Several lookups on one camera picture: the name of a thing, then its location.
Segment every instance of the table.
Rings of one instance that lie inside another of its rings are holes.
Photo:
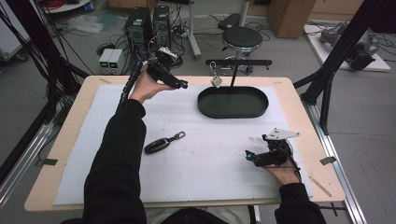
[[[209,85],[211,77],[181,77],[189,81],[189,84]],[[56,139],[49,158],[57,159],[54,166],[43,166],[28,198],[25,209],[31,212],[56,211],[56,210],[80,210],[82,205],[55,206],[53,200],[59,188],[64,165],[70,151],[78,138],[79,129],[91,108],[92,100],[100,85],[123,85],[127,76],[92,76],[85,79],[84,84],[74,102],[69,115],[64,122],[58,138]],[[223,77],[223,84],[231,83],[230,77]],[[273,86],[278,100],[284,111],[286,120],[291,130],[298,130],[300,137],[295,138],[295,144],[300,149],[305,170],[308,172],[315,196],[313,202],[341,202],[345,199],[345,193],[330,164],[322,165],[319,160],[326,157],[318,136],[307,116],[300,101],[299,95],[291,81],[285,77],[238,77],[236,86]],[[242,204],[279,203],[279,200],[238,200],[221,202],[190,202],[190,203],[150,203],[146,207],[179,207],[179,206],[210,206],[210,205],[242,205]]]

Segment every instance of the cardboard box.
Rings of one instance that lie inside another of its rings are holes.
[[[267,20],[280,38],[298,38],[317,0],[272,0]]]
[[[111,7],[117,8],[133,8],[133,7],[149,7],[149,10],[152,10],[157,3],[156,0],[109,0],[108,4]]]
[[[247,9],[247,14],[249,16],[266,16],[267,15],[268,6],[267,5],[258,5],[258,4],[249,4]]]

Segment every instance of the floor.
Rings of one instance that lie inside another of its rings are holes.
[[[67,19],[79,14],[86,14],[82,9],[57,15],[54,19],[62,26]],[[90,15],[114,15],[95,10]],[[99,56],[96,48],[108,41],[116,41],[113,35],[121,35],[125,19],[117,15],[115,20],[107,20],[108,26],[99,35],[90,35],[78,31],[65,34],[73,49],[95,74],[100,74]],[[201,33],[219,34],[214,18],[202,16],[196,18],[196,29]],[[268,26],[265,18],[248,17]],[[263,42],[260,49],[250,55],[251,59],[268,59],[274,63],[269,70],[255,67],[256,77],[288,77],[293,82],[306,77],[320,67],[315,52],[311,49],[306,36],[298,39],[278,39],[269,30],[262,31],[269,40]],[[184,63],[172,70],[177,76],[209,76],[206,59],[221,59],[233,55],[230,50],[221,51],[219,35],[197,35],[202,51],[201,59],[195,61],[188,40],[184,42],[186,52]],[[387,35],[396,41],[396,37]],[[395,48],[386,50],[396,53]],[[73,51],[66,47],[66,53],[74,65],[87,71],[84,64]],[[349,182],[356,194],[367,223],[396,223],[396,56],[384,50],[378,52],[382,59],[390,60],[392,68],[383,72],[337,72],[332,88],[332,101],[329,114],[329,132],[343,164]],[[16,146],[24,132],[47,102],[45,98],[46,82],[35,70],[32,60],[23,63],[11,60],[0,65],[0,162],[6,159]],[[303,93],[306,87],[297,90]],[[42,156],[50,150],[49,144]],[[0,223],[60,223],[71,217],[80,217],[81,212],[29,213],[23,208],[24,201],[33,186],[40,168],[32,165],[16,187],[7,203],[0,210]],[[260,206],[262,223],[276,223],[274,210],[277,205]],[[351,223],[346,211],[322,210],[328,223]]]

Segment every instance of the black sleeve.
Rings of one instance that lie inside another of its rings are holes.
[[[84,223],[146,223],[139,168],[146,137],[144,107],[128,100],[106,126],[84,186]]]
[[[278,224],[326,223],[319,206],[309,201],[305,185],[288,184],[279,189],[282,204],[275,210]]]

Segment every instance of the key ring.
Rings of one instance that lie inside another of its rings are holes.
[[[210,75],[215,76],[216,75],[216,63],[211,62],[209,64],[209,66],[210,66]]]
[[[177,140],[177,139],[180,139],[180,138],[182,138],[184,136],[186,136],[186,134],[184,132],[180,132],[180,133],[175,134],[174,138]]]

